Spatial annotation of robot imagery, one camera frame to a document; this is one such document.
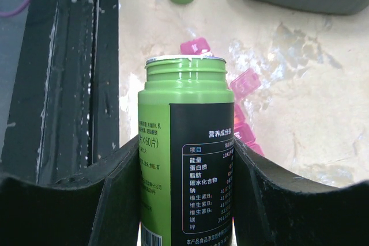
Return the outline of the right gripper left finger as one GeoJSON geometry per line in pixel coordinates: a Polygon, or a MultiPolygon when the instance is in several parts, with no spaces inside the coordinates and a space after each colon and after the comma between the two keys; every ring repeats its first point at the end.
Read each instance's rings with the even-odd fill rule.
{"type": "Polygon", "coordinates": [[[1,173],[2,245],[136,245],[138,138],[55,184],[1,173]]]}

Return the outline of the pink weekly pill organizer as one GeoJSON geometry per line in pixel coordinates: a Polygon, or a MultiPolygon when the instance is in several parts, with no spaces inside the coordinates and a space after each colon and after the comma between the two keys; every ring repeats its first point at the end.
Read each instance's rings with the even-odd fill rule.
{"type": "MultiPolygon", "coordinates": [[[[199,37],[190,41],[183,42],[180,45],[180,53],[185,55],[213,56],[212,50],[204,37],[199,37]]],[[[259,144],[256,143],[256,137],[249,123],[246,122],[246,116],[241,107],[241,102],[247,96],[252,94],[261,86],[258,74],[253,69],[247,69],[241,75],[236,77],[229,84],[229,88],[235,96],[234,112],[234,132],[235,136],[253,151],[261,156],[264,153],[259,144]]]]}

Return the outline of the green lidded pill bottle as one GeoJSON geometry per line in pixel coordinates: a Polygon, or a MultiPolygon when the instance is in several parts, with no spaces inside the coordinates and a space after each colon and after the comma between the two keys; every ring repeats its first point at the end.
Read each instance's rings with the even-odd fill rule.
{"type": "Polygon", "coordinates": [[[226,62],[164,55],[138,94],[142,245],[231,245],[234,94],[226,62]]]}

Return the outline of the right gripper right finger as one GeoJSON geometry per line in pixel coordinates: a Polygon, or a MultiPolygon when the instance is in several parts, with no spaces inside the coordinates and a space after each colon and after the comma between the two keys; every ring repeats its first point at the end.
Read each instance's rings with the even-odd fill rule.
{"type": "Polygon", "coordinates": [[[238,245],[368,245],[368,181],[344,188],[296,175],[234,142],[238,245]]]}

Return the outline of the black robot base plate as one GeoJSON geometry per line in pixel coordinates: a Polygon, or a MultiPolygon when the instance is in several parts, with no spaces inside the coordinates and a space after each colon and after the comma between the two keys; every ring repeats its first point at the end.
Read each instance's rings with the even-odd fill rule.
{"type": "Polygon", "coordinates": [[[1,171],[51,184],[119,146],[119,0],[32,0],[1,140],[1,171]]]}

